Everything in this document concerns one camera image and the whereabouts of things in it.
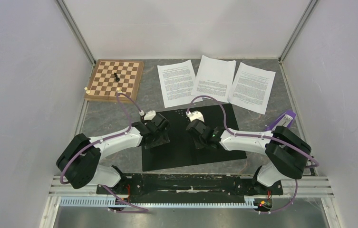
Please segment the blue folder with black inside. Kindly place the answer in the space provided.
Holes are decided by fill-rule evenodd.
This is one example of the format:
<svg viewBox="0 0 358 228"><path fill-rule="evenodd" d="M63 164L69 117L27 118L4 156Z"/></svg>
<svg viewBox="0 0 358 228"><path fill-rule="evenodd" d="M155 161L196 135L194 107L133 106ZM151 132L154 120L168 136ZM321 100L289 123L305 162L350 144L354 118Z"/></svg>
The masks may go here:
<svg viewBox="0 0 358 228"><path fill-rule="evenodd" d="M223 104L227 117L227 126L238 130L238 124L231 104ZM223 114L218 105L191 108L204 116L206 125L214 129L223 127ZM177 168L214 162L225 162L246 159L245 151L226 151L223 148L197 149L191 135L186 132L189 119L185 114L186 108L160 112L169 122L167 132L170 142L146 149L142 146L142 171Z"/></svg>

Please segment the printed paper sheet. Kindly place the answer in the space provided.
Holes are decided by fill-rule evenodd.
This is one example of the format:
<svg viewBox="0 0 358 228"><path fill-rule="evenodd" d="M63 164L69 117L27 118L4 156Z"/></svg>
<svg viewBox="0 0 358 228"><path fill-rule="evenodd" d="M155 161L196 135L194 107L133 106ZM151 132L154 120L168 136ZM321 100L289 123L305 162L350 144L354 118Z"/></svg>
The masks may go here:
<svg viewBox="0 0 358 228"><path fill-rule="evenodd" d="M265 114L276 73L240 63L230 93L229 103Z"/></svg>
<svg viewBox="0 0 358 228"><path fill-rule="evenodd" d="M195 96L192 90L195 72L191 60L157 66L165 108L187 105Z"/></svg>
<svg viewBox="0 0 358 228"><path fill-rule="evenodd" d="M202 56L191 95L207 95L227 103L235 74L236 61Z"/></svg>

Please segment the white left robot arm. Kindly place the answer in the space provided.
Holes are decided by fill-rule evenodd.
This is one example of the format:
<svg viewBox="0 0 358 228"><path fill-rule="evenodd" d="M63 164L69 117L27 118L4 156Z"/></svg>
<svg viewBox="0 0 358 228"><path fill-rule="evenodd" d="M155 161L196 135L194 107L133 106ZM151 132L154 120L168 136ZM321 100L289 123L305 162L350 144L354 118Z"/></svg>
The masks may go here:
<svg viewBox="0 0 358 228"><path fill-rule="evenodd" d="M107 186L115 194L126 189L126 180L116 166L99 162L117 152L135 148L153 148L168 143L170 122L161 113L142 114L139 122L130 123L123 130L102 136L74 136L56 162L61 171L60 183L80 189L88 184Z"/></svg>

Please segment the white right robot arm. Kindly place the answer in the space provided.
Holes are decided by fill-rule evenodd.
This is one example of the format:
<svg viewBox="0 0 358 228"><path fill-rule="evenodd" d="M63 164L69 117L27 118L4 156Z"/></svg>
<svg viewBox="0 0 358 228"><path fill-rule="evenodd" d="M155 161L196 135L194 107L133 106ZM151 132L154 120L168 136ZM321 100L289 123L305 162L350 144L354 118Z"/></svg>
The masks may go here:
<svg viewBox="0 0 358 228"><path fill-rule="evenodd" d="M244 132L224 127L212 129L198 119L186 127L196 148L245 151L266 155L268 164L260 167L252 189L264 194L282 179L300 180L310 159L311 147L291 130L278 126L273 131Z"/></svg>

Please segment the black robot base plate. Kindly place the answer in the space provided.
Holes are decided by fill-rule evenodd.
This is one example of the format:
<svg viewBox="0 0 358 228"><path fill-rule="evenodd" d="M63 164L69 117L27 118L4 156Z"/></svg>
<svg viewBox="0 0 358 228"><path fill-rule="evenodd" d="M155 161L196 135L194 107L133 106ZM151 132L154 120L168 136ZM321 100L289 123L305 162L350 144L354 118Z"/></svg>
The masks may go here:
<svg viewBox="0 0 358 228"><path fill-rule="evenodd" d="M111 189L130 203L240 202L242 196L283 195L280 181L266 188L251 176L125 173Z"/></svg>

